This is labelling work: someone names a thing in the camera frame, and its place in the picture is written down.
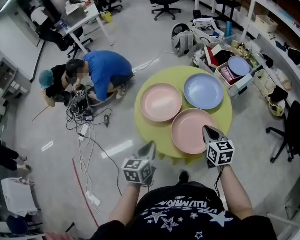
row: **person in blue shirt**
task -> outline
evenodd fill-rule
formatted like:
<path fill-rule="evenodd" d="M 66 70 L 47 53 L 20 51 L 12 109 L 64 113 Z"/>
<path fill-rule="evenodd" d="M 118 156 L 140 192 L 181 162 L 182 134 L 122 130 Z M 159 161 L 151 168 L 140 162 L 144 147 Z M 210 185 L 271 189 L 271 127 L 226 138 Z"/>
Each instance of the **person in blue shirt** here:
<path fill-rule="evenodd" d="M 66 64 L 69 78 L 77 77 L 75 89 L 84 76 L 89 74 L 94 84 L 95 93 L 89 96 L 99 102 L 107 99 L 107 93 L 116 92 L 116 99 L 126 95 L 128 82 L 134 76 L 132 66 L 120 54 L 112 51 L 91 51 L 83 59 L 71 59 Z"/>

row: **blue shirt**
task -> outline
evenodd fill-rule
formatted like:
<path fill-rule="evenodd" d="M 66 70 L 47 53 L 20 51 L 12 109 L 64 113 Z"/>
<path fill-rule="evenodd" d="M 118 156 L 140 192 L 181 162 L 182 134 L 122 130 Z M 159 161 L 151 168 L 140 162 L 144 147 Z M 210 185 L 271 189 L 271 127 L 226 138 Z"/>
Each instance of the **blue shirt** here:
<path fill-rule="evenodd" d="M 111 77 L 129 76 L 132 73 L 130 62 L 112 51 L 91 51 L 82 60 L 89 64 L 89 76 L 94 84 L 96 97 L 102 102 L 107 99 Z"/>

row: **red cable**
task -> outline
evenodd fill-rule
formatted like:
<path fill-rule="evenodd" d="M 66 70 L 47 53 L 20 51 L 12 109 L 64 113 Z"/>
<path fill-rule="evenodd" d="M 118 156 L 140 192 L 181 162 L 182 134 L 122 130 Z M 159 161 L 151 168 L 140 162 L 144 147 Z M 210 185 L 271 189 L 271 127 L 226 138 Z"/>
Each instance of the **red cable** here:
<path fill-rule="evenodd" d="M 93 214 L 93 212 L 92 212 L 92 210 L 91 210 L 91 208 L 90 208 L 90 206 L 89 206 L 89 203 L 88 203 L 88 201 L 87 201 L 87 198 L 86 198 L 84 189 L 82 188 L 82 185 L 81 185 L 81 182 L 80 182 L 80 179 L 79 179 L 79 175 L 78 175 L 78 171 L 77 171 L 77 168 L 76 168 L 76 164 L 75 164 L 75 158 L 72 158 L 72 163 L 73 163 L 73 167 L 74 167 L 74 171 L 75 171 L 75 176 L 76 176 L 77 181 L 79 182 L 79 185 L 80 185 L 80 188 L 81 188 L 81 192 L 82 192 L 82 195 L 83 195 L 83 197 L 84 197 L 86 206 L 88 207 L 89 212 L 90 212 L 90 214 L 91 214 L 91 216 L 92 216 L 92 218 L 93 218 L 93 220 L 94 220 L 96 226 L 99 228 L 99 224 L 98 224 L 98 222 L 97 222 L 97 220 L 96 220 L 96 218 L 95 218 L 95 216 L 94 216 L 94 214 Z"/>

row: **black t-shirt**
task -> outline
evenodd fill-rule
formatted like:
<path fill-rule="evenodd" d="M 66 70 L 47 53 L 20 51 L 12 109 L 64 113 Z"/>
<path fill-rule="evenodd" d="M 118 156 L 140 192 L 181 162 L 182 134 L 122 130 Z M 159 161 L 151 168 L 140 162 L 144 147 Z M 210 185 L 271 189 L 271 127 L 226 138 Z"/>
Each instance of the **black t-shirt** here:
<path fill-rule="evenodd" d="M 169 186 L 146 194 L 135 217 L 125 227 L 119 221 L 100 226 L 91 240 L 251 240 L 277 239 L 270 220 L 251 216 L 240 220 L 225 211 L 209 188 Z"/>
<path fill-rule="evenodd" d="M 66 71 L 66 65 L 55 66 L 51 71 L 53 73 L 54 82 L 52 86 L 46 89 L 46 95 L 49 98 L 65 91 L 65 88 L 62 85 L 62 76 Z"/>

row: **backpack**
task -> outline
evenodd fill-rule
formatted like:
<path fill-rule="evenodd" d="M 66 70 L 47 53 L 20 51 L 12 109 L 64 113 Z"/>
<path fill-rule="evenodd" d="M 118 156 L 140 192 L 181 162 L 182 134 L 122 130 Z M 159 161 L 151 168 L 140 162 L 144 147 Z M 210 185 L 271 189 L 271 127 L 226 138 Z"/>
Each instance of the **backpack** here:
<path fill-rule="evenodd" d="M 184 23 L 173 27 L 171 38 L 173 51 L 179 57 L 186 55 L 196 44 L 192 30 Z"/>

